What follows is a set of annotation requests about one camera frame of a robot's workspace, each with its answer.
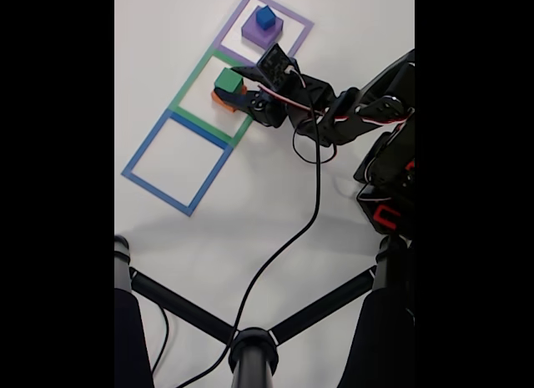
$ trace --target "blue cube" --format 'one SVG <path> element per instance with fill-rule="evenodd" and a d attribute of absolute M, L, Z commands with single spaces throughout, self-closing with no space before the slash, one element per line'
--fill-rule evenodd
<path fill-rule="evenodd" d="M 269 6 L 261 8 L 256 13 L 256 22 L 258 23 L 258 25 L 261 26 L 264 31 L 275 25 L 275 20 L 275 13 L 273 13 L 273 10 L 271 10 Z"/>

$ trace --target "purple block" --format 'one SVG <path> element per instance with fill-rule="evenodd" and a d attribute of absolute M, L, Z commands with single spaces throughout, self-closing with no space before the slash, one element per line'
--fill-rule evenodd
<path fill-rule="evenodd" d="M 256 43 L 261 48 L 267 49 L 278 38 L 282 32 L 284 20 L 276 17 L 275 25 L 264 31 L 256 22 L 256 13 L 261 9 L 260 6 L 250 14 L 249 19 L 241 27 L 241 34 L 243 38 L 249 39 L 252 43 Z"/>

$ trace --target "green cube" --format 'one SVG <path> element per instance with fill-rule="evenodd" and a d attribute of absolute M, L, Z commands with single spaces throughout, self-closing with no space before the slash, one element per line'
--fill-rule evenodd
<path fill-rule="evenodd" d="M 240 93 L 243 87 L 243 77 L 230 68 L 225 68 L 215 81 L 215 87 L 226 92 Z"/>

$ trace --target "cube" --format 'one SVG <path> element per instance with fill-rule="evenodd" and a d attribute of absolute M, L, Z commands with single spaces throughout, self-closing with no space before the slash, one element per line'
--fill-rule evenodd
<path fill-rule="evenodd" d="M 257 44 L 261 48 L 267 49 L 280 36 L 282 32 L 282 26 L 284 25 L 284 20 L 275 17 L 275 25 L 267 30 L 264 30 L 256 22 L 256 13 L 260 10 L 261 7 L 258 6 L 252 12 L 249 19 L 247 19 L 247 21 L 241 27 L 241 35 L 243 38 L 250 40 L 252 43 Z"/>
<path fill-rule="evenodd" d="M 230 68 L 224 68 L 215 81 L 215 87 L 226 92 L 239 93 L 243 87 L 243 77 Z"/>
<path fill-rule="evenodd" d="M 273 10 L 269 6 L 261 8 L 256 13 L 256 22 L 264 31 L 275 25 L 275 19 L 275 13 L 273 13 Z"/>

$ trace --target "black cable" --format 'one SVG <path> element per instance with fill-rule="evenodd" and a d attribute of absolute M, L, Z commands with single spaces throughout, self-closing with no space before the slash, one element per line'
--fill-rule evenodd
<path fill-rule="evenodd" d="M 167 346 L 167 341 L 169 340 L 169 319 L 167 318 L 167 315 L 165 314 L 164 308 L 161 306 L 158 306 L 158 307 L 161 310 L 161 314 L 164 315 L 164 319 L 165 319 L 165 339 L 164 339 L 164 344 L 161 347 L 161 350 L 159 351 L 158 358 L 156 359 L 156 362 L 154 363 L 154 367 L 152 367 L 152 375 L 154 375 L 154 372 L 156 371 L 156 367 L 158 367 L 158 363 L 161 360 L 161 356 L 163 356 L 164 354 L 165 346 Z"/>
<path fill-rule="evenodd" d="M 218 365 L 221 364 L 221 362 L 224 360 L 224 357 L 228 353 L 228 350 L 230 349 L 230 346 L 232 345 L 232 341 L 234 340 L 235 332 L 237 331 L 237 327 L 239 325 L 239 321 L 241 320 L 241 315 L 243 314 L 244 304 L 246 300 L 249 297 L 250 291 L 252 290 L 252 287 L 258 280 L 259 276 L 262 275 L 262 273 L 265 271 L 269 265 L 276 260 L 280 254 L 286 250 L 293 242 L 295 242 L 298 238 L 300 238 L 308 229 L 310 229 L 311 225 L 315 222 L 315 219 L 317 219 L 317 214 L 319 214 L 319 204 L 320 204 L 320 145 L 319 145 L 319 127 L 317 126 L 317 123 L 315 121 L 315 111 L 313 108 L 313 101 L 311 100 L 310 93 L 306 89 L 304 79 L 300 74 L 297 73 L 297 75 L 300 77 L 300 80 L 303 84 L 303 89 L 306 91 L 308 100 L 310 102 L 310 110 L 311 110 L 311 117 L 315 126 L 315 171 L 316 171 L 316 186 L 315 186 L 315 209 L 314 213 L 311 216 L 310 221 L 308 221 L 308 224 L 304 226 L 303 229 L 301 229 L 297 234 L 293 236 L 290 240 L 288 240 L 280 249 L 276 250 L 276 253 L 269 257 L 269 259 L 259 268 L 258 272 L 254 276 L 254 278 L 250 281 L 249 286 L 247 287 L 247 290 L 244 292 L 243 299 L 241 300 L 241 305 L 239 305 L 239 310 L 237 312 L 237 317 L 235 318 L 234 327 L 232 328 L 232 333 L 230 334 L 230 338 L 228 341 L 228 344 L 226 344 L 226 347 L 224 348 L 223 354 L 215 361 L 215 363 L 209 367 L 206 371 L 203 371 L 202 373 L 198 374 L 197 376 L 191 378 L 190 380 L 185 381 L 183 384 L 178 385 L 176 388 L 184 388 L 185 386 L 194 383 L 197 380 L 200 380 L 202 377 L 207 376 L 209 373 L 211 373 L 213 370 L 217 368 Z"/>
<path fill-rule="evenodd" d="M 309 160 L 305 159 L 305 158 L 302 156 L 302 154 L 300 154 L 299 151 L 297 150 L 297 148 L 295 147 L 295 135 L 297 134 L 297 129 L 299 129 L 300 125 L 303 124 L 303 123 L 305 123 L 306 121 L 311 121 L 311 119 L 310 119 L 310 118 L 308 118 L 308 119 L 303 119 L 302 121 L 300 121 L 300 122 L 297 124 L 297 126 L 296 126 L 296 128 L 295 128 L 295 131 L 293 131 L 293 151 L 297 154 L 297 156 L 300 157 L 300 159 L 301 159 L 302 161 L 305 161 L 305 162 L 308 163 L 308 164 L 315 164 L 315 161 L 309 161 Z M 337 155 L 337 145 L 336 145 L 336 144 L 332 144 L 332 146 L 334 146 L 334 153 L 330 156 L 329 159 L 327 159 L 327 160 L 325 160 L 325 161 L 321 161 L 321 162 L 320 162 L 321 164 L 329 163 L 329 162 L 332 161 L 332 160 L 335 158 L 335 156 Z"/>

